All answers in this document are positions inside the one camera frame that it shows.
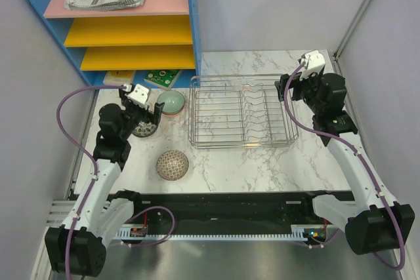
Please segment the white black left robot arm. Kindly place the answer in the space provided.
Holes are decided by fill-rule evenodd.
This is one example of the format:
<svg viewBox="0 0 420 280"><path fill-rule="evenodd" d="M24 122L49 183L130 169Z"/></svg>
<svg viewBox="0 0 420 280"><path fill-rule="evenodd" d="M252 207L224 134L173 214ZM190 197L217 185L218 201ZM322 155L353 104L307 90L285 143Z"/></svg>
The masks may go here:
<svg viewBox="0 0 420 280"><path fill-rule="evenodd" d="M133 192L105 203L129 158L129 137L141 122L159 125L163 104L150 110L151 91L137 85L119 90L120 104L106 104L99 111L99 131L94 150L88 155L93 165L75 205L57 228L49 228L45 245L51 267L64 273L96 277L104 267L107 248L122 225L137 223L144 207L131 200Z"/></svg>

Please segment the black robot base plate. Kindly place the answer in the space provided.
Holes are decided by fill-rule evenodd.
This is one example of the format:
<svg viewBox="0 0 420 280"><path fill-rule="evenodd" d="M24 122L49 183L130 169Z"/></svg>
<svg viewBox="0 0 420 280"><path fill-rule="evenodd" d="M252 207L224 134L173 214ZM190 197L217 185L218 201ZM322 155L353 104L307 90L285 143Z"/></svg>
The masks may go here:
<svg viewBox="0 0 420 280"><path fill-rule="evenodd" d="M134 203L134 222L145 223L150 235L288 234L294 225L322 226L314 214L313 198L321 191L262 193L164 193L118 191L107 200Z"/></svg>

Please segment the black white floral bowl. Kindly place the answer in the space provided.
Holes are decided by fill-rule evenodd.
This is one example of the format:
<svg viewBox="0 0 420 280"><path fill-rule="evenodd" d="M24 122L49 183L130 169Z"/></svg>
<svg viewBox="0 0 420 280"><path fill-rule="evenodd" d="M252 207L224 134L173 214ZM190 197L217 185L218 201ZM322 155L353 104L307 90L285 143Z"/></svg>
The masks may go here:
<svg viewBox="0 0 420 280"><path fill-rule="evenodd" d="M138 138L147 138L157 131L158 126L153 123L140 122L133 130L132 135Z"/></svg>

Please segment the brown lattice pattern bowl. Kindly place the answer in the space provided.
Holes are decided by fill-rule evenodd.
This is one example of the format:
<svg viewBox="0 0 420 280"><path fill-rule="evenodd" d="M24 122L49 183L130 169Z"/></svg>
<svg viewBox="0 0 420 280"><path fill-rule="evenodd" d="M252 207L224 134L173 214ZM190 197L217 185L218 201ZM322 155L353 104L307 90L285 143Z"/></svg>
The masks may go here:
<svg viewBox="0 0 420 280"><path fill-rule="evenodd" d="M169 150L163 153L156 164L157 173L168 181L181 179L189 169L187 156L179 150Z"/></svg>

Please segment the chrome wire dish rack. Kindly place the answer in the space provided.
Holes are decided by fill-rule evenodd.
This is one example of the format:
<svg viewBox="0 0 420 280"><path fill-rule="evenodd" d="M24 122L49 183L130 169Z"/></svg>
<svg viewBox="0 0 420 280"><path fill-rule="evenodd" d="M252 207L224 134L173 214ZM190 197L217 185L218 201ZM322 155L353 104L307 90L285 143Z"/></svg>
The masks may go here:
<svg viewBox="0 0 420 280"><path fill-rule="evenodd" d="M299 137L274 85L280 75L191 79L189 141L197 149L281 148Z"/></svg>

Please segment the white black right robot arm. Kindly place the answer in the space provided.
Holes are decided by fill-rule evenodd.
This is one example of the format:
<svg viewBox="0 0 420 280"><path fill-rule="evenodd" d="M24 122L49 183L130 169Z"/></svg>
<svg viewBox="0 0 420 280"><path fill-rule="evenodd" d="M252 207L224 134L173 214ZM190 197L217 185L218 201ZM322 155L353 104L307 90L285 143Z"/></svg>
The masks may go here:
<svg viewBox="0 0 420 280"><path fill-rule="evenodd" d="M305 222L325 218L345 233L355 254L404 250L415 213L401 205L380 180L363 149L358 129L344 109L345 78L334 73L304 78L295 71L275 82L278 98L289 113L289 101L303 101L313 112L310 132L338 162L354 197L349 206L331 194L320 195L300 208Z"/></svg>

